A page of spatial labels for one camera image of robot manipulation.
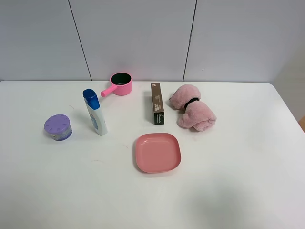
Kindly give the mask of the purple lidded round container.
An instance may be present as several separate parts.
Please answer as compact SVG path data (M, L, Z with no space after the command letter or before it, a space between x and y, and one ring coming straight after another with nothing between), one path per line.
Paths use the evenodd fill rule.
M56 114L47 119L44 130L55 141L63 141L72 135L70 119L64 114Z

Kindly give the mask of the pink toy saucepan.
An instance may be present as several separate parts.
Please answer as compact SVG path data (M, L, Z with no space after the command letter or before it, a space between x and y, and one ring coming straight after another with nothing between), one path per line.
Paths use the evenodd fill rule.
M116 73L110 78L111 85L101 91L101 96L106 97L110 93L118 96L128 95L132 91L132 77L127 73Z

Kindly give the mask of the pink rolled plush towel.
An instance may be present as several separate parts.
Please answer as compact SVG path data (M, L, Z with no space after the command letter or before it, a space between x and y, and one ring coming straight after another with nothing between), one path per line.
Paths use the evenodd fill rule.
M205 131L216 123L216 116L201 100L199 89L192 84L179 87L170 97L169 102L177 110L184 111L177 124L182 128L194 128Z

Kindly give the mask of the pink square plate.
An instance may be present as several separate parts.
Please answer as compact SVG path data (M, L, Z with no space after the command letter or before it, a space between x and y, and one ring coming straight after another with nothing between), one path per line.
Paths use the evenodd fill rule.
M145 173L171 171L181 162L179 142L169 133L144 134L135 143L135 161Z

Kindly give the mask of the brown rectangular carton box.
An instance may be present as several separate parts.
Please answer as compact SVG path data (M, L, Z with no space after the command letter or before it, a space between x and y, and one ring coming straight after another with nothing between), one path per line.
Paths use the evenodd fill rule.
M151 83L154 124L164 124L164 106L160 83Z

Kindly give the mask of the white blue shampoo bottle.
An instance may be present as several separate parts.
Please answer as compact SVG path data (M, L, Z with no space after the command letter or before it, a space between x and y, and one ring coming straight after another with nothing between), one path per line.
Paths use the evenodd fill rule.
M86 89L82 94L96 133L100 136L107 134L107 126L96 92L92 89Z

